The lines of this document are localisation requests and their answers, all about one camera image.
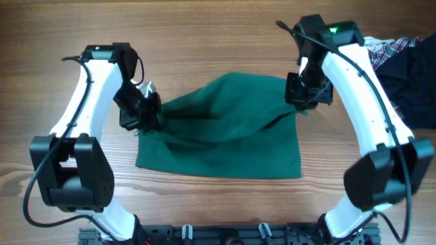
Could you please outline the green cloth garment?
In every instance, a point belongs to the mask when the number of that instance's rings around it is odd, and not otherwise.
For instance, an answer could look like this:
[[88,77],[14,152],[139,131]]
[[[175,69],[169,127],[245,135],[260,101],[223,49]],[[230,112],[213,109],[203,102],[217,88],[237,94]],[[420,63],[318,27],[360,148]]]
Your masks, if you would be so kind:
[[135,165],[219,178],[302,176],[294,106],[283,78],[227,73],[165,102],[158,125],[141,132]]

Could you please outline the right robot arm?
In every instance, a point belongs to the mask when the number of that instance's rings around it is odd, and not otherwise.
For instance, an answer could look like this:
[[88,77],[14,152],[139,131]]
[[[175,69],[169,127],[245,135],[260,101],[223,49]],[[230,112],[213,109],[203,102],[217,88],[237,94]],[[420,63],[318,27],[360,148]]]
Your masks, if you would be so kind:
[[299,51],[299,72],[289,73],[285,100],[297,110],[332,102],[338,93],[352,122],[360,159],[343,176],[345,194],[314,226],[318,244],[342,244],[367,234],[374,218],[405,203],[399,243],[406,241],[412,197],[418,191],[435,151],[416,140],[398,117],[370,63],[364,38],[352,21],[326,24],[318,14],[303,16],[288,29]]

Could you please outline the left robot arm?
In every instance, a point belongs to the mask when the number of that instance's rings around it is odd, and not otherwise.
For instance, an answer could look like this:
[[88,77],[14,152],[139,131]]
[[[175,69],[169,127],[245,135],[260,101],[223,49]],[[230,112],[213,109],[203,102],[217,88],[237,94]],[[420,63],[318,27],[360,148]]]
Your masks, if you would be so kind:
[[150,244],[138,217],[114,196],[114,173],[100,146],[112,104],[119,124],[133,131],[157,126],[161,108],[151,83],[135,82],[138,53],[128,43],[89,45],[73,56],[80,78],[58,123],[30,145],[34,167],[26,194],[38,186],[47,206],[67,213],[67,221],[89,221],[102,244]]

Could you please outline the plaid red blue garment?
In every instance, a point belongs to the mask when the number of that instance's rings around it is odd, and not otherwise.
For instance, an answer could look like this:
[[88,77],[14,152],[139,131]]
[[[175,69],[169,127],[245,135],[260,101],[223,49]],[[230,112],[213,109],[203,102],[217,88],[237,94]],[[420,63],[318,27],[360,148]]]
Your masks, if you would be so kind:
[[422,105],[422,58],[426,40],[402,37],[370,56],[386,95],[403,121],[411,125]]

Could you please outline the white cloth piece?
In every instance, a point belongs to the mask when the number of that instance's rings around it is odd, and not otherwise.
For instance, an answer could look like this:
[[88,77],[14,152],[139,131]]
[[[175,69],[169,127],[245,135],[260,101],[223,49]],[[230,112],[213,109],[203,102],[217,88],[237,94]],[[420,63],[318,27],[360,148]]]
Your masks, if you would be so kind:
[[394,39],[377,39],[371,36],[364,37],[364,45],[367,47],[368,51],[372,53],[376,53],[384,46],[388,46],[394,42]]

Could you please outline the dark navy garment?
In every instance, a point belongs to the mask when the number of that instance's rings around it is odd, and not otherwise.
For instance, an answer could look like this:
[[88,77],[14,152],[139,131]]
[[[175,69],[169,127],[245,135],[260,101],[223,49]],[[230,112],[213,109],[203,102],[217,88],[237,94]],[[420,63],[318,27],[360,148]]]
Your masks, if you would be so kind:
[[410,129],[435,128],[435,34],[401,37],[369,55],[377,79]]

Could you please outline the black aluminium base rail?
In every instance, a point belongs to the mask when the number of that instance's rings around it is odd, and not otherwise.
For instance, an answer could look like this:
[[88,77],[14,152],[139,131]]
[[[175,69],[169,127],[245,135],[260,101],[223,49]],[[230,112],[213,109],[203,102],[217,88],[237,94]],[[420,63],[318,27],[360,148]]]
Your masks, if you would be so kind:
[[[143,225],[148,239],[137,244],[322,244],[317,241],[316,223],[288,223],[252,226],[191,226]],[[380,245],[381,236],[377,223],[369,223],[349,240],[332,244]],[[103,239],[96,229],[80,229],[78,243],[118,244]]]

